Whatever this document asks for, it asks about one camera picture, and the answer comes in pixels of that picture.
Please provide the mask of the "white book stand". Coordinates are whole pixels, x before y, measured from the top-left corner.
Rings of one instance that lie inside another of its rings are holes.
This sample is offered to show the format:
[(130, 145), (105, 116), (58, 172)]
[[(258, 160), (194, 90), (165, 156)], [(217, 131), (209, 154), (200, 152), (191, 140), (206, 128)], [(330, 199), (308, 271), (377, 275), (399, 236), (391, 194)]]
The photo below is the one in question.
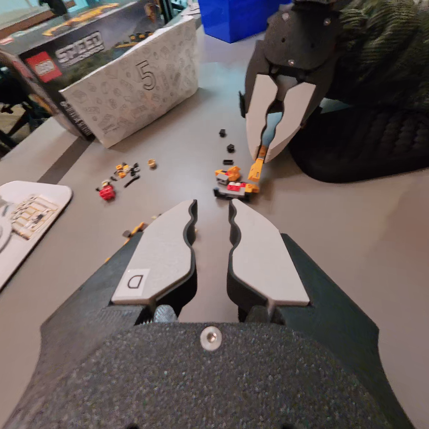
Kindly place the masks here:
[[(30, 240), (25, 240), (12, 232), (9, 215), (18, 203), (30, 195), (44, 196), (58, 204), (59, 210), (43, 231), (36, 233)], [(72, 190), (63, 185), (11, 181), (1, 185), (0, 197), (0, 289), (3, 290), (71, 202)]]

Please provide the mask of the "black toy car box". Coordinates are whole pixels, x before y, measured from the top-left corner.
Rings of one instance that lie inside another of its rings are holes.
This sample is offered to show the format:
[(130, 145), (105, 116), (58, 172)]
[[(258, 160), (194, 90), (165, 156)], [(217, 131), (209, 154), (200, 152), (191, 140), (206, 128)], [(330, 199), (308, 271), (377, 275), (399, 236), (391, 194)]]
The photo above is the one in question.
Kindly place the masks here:
[(160, 1), (88, 3), (81, 11), (1, 40), (1, 64), (16, 73), (67, 131), (86, 140), (93, 133), (60, 91), (120, 57), (166, 23)]

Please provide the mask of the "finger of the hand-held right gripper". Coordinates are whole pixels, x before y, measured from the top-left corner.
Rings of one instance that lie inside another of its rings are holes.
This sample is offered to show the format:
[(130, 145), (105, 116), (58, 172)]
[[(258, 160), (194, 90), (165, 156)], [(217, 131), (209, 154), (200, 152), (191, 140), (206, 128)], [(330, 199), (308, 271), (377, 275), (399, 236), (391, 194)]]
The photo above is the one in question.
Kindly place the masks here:
[(263, 145), (263, 134), (267, 126), (268, 110), (276, 100), (278, 87), (265, 74), (257, 74), (248, 112), (245, 115), (246, 137), (251, 157), (256, 160)]
[(283, 115), (268, 146), (265, 163), (277, 157), (300, 130), (316, 85), (303, 82), (290, 88), (283, 100)]

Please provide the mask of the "yellow toy brick car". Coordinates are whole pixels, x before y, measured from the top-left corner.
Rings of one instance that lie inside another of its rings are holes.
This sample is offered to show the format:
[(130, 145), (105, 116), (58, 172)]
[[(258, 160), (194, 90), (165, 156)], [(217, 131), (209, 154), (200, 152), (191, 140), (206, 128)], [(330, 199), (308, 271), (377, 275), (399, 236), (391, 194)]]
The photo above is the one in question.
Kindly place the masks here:
[(148, 227), (148, 223), (146, 222), (141, 222), (139, 223), (137, 226), (135, 226), (133, 229), (127, 229), (122, 233), (122, 237), (124, 238), (124, 243), (122, 244), (122, 246), (115, 252), (113, 253), (110, 257), (106, 258), (103, 262), (103, 265), (107, 264), (112, 257), (119, 251), (121, 250), (123, 247), (125, 247), (129, 241), (136, 235), (139, 233), (143, 233), (144, 230)]

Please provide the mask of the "toy car section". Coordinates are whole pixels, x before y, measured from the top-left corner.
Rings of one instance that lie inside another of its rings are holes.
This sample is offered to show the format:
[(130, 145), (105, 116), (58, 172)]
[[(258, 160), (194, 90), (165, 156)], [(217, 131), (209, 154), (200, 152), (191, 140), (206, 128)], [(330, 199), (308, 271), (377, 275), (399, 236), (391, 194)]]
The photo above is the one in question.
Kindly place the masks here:
[(250, 201), (253, 195), (260, 192), (257, 184), (242, 181), (240, 171), (238, 166), (215, 170), (217, 187), (213, 188), (213, 194), (216, 198)]

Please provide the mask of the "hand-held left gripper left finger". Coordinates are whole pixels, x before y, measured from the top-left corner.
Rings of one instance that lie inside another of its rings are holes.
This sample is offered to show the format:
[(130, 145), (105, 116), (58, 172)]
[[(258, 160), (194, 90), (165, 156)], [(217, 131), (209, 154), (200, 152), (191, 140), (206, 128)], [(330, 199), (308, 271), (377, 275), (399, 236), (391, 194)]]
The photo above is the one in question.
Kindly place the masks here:
[(112, 305), (141, 308), (136, 324), (154, 322), (167, 306), (177, 319), (195, 297), (197, 209), (197, 200), (180, 202), (143, 231), (111, 297)]

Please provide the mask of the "black office chair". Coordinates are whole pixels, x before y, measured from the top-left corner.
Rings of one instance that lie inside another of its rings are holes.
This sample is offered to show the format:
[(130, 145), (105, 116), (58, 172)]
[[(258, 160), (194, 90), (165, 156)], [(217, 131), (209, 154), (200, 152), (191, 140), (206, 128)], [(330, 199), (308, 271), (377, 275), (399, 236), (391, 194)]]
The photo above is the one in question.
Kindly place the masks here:
[(21, 106), (24, 113), (12, 126), (9, 132), (0, 131), (0, 157), (9, 153), (18, 145), (12, 136), (23, 126), (29, 125), (30, 132), (35, 131), (46, 119), (50, 117), (47, 111), (33, 101), (25, 91), (20, 81), (12, 72), (1, 64), (0, 70), (0, 112), (1, 114), (13, 114), (13, 108)]

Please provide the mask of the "yellow toy wedge piece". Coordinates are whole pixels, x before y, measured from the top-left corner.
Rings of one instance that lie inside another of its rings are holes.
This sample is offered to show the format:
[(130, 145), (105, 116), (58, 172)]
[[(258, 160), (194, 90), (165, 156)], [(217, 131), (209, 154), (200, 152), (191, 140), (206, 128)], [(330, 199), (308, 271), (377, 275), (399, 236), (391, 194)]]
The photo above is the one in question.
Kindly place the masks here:
[(248, 174), (249, 181), (253, 183), (258, 183), (260, 181), (261, 171), (265, 162), (266, 153), (267, 153), (267, 146), (262, 144), (255, 158), (255, 162), (252, 164), (250, 168), (250, 171)]

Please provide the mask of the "clear sticker sheet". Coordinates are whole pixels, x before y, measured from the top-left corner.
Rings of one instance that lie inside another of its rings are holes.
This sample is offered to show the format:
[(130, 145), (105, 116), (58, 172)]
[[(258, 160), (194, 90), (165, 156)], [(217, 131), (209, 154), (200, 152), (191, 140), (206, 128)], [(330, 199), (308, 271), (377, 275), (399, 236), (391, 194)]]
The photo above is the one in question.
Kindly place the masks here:
[(9, 220), (12, 232), (30, 240), (47, 227), (59, 210), (59, 205), (41, 195), (30, 195), (11, 211)]

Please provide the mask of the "red toy minifigure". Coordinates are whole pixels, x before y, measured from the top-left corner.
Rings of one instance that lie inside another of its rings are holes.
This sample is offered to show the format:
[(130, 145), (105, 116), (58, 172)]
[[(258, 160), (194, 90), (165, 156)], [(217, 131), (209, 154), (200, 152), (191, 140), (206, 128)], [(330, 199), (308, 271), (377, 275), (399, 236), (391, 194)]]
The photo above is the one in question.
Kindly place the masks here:
[(116, 199), (116, 190), (112, 184), (112, 180), (104, 180), (95, 190), (104, 201)]

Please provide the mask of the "white printed paper bag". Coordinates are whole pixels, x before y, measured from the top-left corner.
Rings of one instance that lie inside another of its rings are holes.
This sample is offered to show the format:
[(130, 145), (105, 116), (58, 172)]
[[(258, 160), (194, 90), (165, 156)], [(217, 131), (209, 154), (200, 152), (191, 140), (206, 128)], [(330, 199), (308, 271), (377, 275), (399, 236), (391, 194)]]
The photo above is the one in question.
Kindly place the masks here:
[(109, 148), (193, 96), (198, 78), (196, 21), (188, 15), (60, 93)]

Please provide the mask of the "blue plastic bin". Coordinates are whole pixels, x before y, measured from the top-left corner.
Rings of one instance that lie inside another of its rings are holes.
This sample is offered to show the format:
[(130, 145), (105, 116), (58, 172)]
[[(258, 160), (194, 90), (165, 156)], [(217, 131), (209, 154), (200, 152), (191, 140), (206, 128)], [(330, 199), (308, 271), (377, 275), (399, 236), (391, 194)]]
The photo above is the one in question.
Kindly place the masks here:
[(234, 43), (266, 30), (268, 18), (290, 0), (199, 0), (206, 35)]

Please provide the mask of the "pile of small toy bricks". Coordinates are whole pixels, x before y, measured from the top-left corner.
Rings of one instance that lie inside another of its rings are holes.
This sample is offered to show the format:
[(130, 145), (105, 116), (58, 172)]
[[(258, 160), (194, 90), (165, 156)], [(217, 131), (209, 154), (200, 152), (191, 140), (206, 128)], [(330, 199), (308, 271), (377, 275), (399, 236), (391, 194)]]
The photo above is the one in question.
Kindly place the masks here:
[(135, 164), (127, 164), (121, 163), (116, 165), (115, 172), (112, 176), (110, 176), (111, 181), (117, 181), (119, 179), (123, 179), (127, 176), (131, 177), (131, 180), (138, 180), (140, 178), (140, 166), (138, 163)]

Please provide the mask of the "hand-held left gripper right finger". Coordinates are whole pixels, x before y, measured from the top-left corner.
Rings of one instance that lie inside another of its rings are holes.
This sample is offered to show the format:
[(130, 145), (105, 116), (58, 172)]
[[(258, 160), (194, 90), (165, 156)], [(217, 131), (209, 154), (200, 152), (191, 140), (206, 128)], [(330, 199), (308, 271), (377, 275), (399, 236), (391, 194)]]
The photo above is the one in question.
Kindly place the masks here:
[(277, 307), (306, 307), (310, 298), (276, 226), (239, 200), (228, 207), (227, 294), (244, 321), (255, 306), (272, 317)]

